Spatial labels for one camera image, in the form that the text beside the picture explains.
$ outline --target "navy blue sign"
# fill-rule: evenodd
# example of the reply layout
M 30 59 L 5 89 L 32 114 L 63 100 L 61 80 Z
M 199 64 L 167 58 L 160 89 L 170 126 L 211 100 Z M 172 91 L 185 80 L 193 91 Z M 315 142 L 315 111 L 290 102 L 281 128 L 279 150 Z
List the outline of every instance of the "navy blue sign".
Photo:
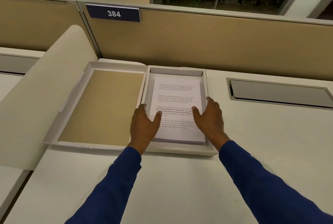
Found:
M 140 22 L 138 8 L 86 4 L 91 18 Z

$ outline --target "blue sleeve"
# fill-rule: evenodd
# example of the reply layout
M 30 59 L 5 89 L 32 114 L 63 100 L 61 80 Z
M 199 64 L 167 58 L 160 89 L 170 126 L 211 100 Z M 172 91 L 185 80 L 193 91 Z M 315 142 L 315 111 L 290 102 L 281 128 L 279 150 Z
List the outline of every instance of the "blue sleeve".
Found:
M 235 142 L 226 142 L 219 158 L 259 224 L 333 223 L 333 216 L 267 171 Z
M 140 163 L 139 152 L 132 147 L 126 147 L 110 166 L 103 180 L 65 224 L 120 223 L 136 175 L 141 168 Z

